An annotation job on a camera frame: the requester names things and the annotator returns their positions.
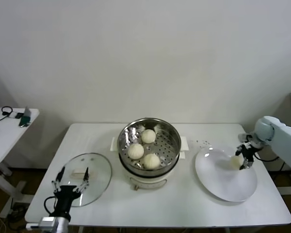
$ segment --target white wall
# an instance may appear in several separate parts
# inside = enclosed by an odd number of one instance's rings
[[[0,0],[0,105],[41,110],[34,167],[73,122],[250,125],[290,92],[291,0]]]

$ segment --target white plate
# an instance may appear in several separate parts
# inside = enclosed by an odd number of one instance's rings
[[[258,185],[253,168],[235,170],[230,158],[235,150],[228,146],[208,146],[196,156],[195,169],[202,184],[217,197],[241,202],[251,197]]]

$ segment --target stainless steel pot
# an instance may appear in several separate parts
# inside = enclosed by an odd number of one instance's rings
[[[156,139],[154,143],[146,144],[141,140],[144,130],[154,130]],[[132,160],[128,156],[128,148],[133,143],[141,144],[145,153],[155,153],[161,160],[158,168],[149,170],[143,165],[143,158]],[[168,173],[177,164],[181,148],[181,138],[177,130],[168,122],[155,118],[143,118],[127,125],[117,140],[119,158],[124,168],[130,173],[143,177],[155,178]]]

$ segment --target wooden floor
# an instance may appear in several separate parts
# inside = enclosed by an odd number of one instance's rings
[[[39,187],[40,182],[44,176],[43,171],[13,171],[13,175],[8,177],[7,180],[12,185],[17,185],[20,180],[27,181],[25,188],[23,189],[23,193],[25,194],[35,194],[36,190]],[[277,186],[291,186],[291,180],[286,175],[280,175],[276,179]],[[8,200],[8,195],[0,190],[0,212],[4,207],[6,201]],[[291,196],[285,196],[284,201],[288,206],[291,212]],[[12,228],[16,228],[18,226],[24,225],[26,222],[23,219],[18,223],[11,224]],[[120,229],[117,228],[84,228],[84,233],[118,233]],[[232,233],[237,232],[239,229],[231,229]],[[7,229],[7,233],[14,233],[10,229]],[[21,230],[20,233],[26,233],[28,231]],[[70,227],[69,232],[77,233],[78,227]],[[121,233],[224,233],[224,229],[216,228],[216,229],[144,229],[144,228],[128,228],[121,229]],[[275,226],[275,227],[265,227],[259,231],[259,233],[291,233],[291,224],[287,226]]]

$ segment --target white table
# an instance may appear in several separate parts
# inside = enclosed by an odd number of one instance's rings
[[[25,109],[23,108],[15,108],[13,111],[23,113]],[[30,109],[31,111],[31,123],[38,117],[39,110],[38,109]],[[1,108],[0,108],[0,119],[3,118]],[[6,155],[10,152],[13,146],[18,142],[21,136],[26,132],[28,127],[19,127],[20,119],[15,118],[5,118],[0,121],[0,170],[4,175],[10,176],[12,172],[7,168],[4,164],[3,160]],[[20,181],[17,187],[13,187],[9,182],[7,182],[4,176],[0,176],[0,189],[10,195],[10,199],[6,203],[3,208],[0,217],[5,218],[7,216],[8,211],[11,207],[12,198],[14,198],[15,202],[21,203],[30,203],[32,200],[32,195],[23,195],[21,190],[25,186],[24,181]]]
[[[116,152],[110,151],[113,137],[125,124],[73,124],[65,135],[31,204],[25,219],[37,223],[47,216],[43,201],[53,195],[51,181],[71,158],[98,152],[111,162],[113,177],[105,193],[84,207],[71,208],[71,225],[113,227],[241,227],[291,223],[291,214],[263,163],[255,161],[258,176],[254,195],[243,203],[220,200],[201,184],[194,170],[194,158],[200,150],[197,140],[227,143],[236,148],[237,135],[244,130],[238,124],[174,124],[186,136],[189,151],[179,160],[167,184],[157,190],[134,191],[125,179]],[[52,201],[47,207],[52,211]]]

